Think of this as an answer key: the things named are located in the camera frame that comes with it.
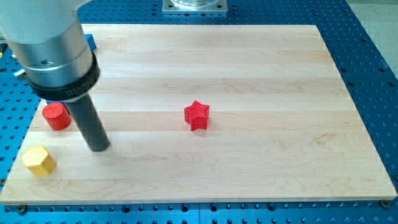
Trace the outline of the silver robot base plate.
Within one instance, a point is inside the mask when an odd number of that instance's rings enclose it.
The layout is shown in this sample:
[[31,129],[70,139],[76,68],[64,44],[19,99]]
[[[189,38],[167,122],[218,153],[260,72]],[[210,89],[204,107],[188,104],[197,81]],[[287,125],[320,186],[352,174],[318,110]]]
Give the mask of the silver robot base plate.
[[224,13],[228,11],[227,0],[163,0],[164,13]]

